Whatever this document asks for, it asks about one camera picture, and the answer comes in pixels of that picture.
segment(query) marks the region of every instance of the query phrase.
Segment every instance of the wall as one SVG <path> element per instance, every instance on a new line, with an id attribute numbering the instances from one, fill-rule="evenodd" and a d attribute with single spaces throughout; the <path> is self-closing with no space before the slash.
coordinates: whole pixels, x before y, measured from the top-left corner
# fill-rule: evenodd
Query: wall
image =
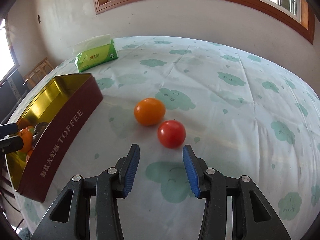
<path id="1" fill-rule="evenodd" d="M 35 15 L 38 14 L 41 23 L 36 27 L 55 65 L 72 55 L 74 44 L 101 34 L 111 33 L 114 38 L 180 36 L 213 41 L 264 57 L 292 71 L 320 94 L 318 20 L 311 45 L 276 19 L 222 0 L 146 0 L 99 15 L 95 14 L 93 0 L 35 0 Z"/>
<path id="2" fill-rule="evenodd" d="M 17 0 L 7 16 L 10 40 L 23 76 L 48 55 L 37 15 L 34 0 Z"/>

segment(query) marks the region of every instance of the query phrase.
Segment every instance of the wooden chair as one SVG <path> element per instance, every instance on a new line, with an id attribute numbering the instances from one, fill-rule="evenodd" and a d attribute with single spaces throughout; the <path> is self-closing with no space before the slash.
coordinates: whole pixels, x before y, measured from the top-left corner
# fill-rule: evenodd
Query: wooden chair
<path id="1" fill-rule="evenodd" d="M 48 58 L 45 57 L 41 60 L 31 71 L 28 72 L 23 78 L 31 88 L 40 82 L 47 74 L 50 73 L 54 68 L 49 63 Z"/>

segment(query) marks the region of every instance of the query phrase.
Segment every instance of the table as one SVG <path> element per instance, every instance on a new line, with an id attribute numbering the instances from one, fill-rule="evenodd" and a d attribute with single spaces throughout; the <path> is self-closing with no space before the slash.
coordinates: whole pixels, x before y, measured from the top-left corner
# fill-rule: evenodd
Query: table
<path id="1" fill-rule="evenodd" d="M 67 151 L 45 202 L 16 194 L 30 231 L 72 176 L 99 175 L 137 143 L 141 157 L 132 192 L 118 200 L 124 239 L 198 238 L 205 200 L 191 193 L 182 147 L 164 148 L 157 126 L 142 127 L 133 116 L 138 101 L 156 97 L 166 106 L 165 119 L 185 125 L 185 143 L 197 157 L 225 176 L 250 176 L 292 240 L 300 239 L 320 211 L 320 102 L 314 91 L 279 65 L 221 44 L 177 37 L 114 41 L 119 58 L 86 71 L 104 98 Z M 10 122 L 52 77 L 78 73 L 74 61 L 39 82 Z M 95 239 L 94 201 L 90 214 Z M 228 208 L 226 239 L 231 219 Z"/>

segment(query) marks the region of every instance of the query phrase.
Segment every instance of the maroon box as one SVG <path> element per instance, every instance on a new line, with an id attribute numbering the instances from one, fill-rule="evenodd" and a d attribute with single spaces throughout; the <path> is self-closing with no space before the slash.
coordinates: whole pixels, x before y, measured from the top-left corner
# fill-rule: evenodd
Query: maroon box
<path id="1" fill-rule="evenodd" d="M 103 96 L 91 74 L 54 77 L 19 118 L 19 129 L 49 122 L 27 163 L 16 152 L 6 155 L 13 187 L 44 202 L 52 179 L 72 141 Z"/>

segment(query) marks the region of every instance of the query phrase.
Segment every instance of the black chair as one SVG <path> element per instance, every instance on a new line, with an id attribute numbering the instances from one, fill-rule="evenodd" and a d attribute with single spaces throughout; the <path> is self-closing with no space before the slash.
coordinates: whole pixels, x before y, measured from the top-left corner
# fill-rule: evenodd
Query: black chair
<path id="1" fill-rule="evenodd" d="M 6 124 L 20 102 L 30 92 L 18 70 L 0 87 L 0 122 Z"/>

